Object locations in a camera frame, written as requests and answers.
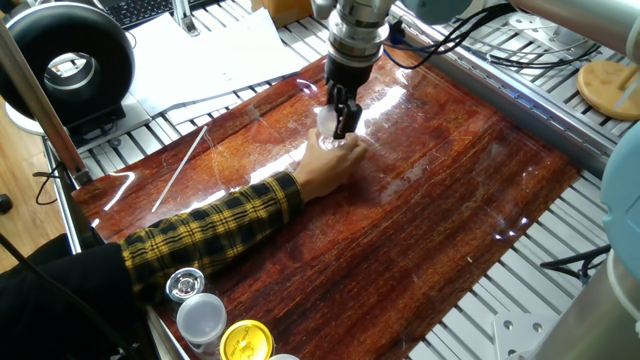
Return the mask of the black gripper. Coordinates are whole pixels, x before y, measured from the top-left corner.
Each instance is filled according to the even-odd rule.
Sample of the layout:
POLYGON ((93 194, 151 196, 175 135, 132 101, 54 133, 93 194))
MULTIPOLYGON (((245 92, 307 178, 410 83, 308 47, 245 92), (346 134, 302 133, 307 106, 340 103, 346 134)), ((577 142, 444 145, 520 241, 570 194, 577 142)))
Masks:
POLYGON ((345 65, 332 55, 327 57, 327 105, 333 104, 337 116, 334 139, 344 139, 348 133, 356 131, 363 112, 362 106, 356 102, 357 90, 369 80, 372 68, 372 65, 345 65))

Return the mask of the bare person's hand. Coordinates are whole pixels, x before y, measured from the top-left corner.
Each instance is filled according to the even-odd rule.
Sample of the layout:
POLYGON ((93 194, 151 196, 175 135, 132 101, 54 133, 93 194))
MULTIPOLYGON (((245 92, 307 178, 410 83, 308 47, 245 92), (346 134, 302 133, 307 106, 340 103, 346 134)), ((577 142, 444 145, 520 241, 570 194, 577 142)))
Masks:
POLYGON ((308 132, 305 153, 293 173, 304 202, 326 196, 344 184, 355 168, 364 160, 368 147, 356 134, 348 134, 338 147, 320 147, 320 132, 308 132))

